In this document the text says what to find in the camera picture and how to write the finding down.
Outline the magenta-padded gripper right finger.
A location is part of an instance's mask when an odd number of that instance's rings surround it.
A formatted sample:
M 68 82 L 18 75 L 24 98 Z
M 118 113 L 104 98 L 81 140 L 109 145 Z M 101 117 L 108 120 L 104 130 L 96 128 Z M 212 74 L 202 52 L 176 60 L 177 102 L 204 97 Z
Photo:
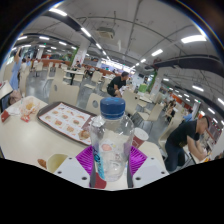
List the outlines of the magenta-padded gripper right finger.
M 156 157 L 146 156 L 132 147 L 128 160 L 127 184 L 129 188 L 140 188 L 168 175 Z

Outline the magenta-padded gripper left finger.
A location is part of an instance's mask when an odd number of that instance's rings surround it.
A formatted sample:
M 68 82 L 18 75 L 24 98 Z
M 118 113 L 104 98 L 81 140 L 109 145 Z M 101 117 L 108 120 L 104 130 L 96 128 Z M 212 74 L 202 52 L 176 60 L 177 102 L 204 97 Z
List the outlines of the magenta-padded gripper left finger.
M 66 158 L 54 174 L 81 187 L 93 187 L 95 185 L 95 163 L 92 147 L 85 148 L 75 157 Z

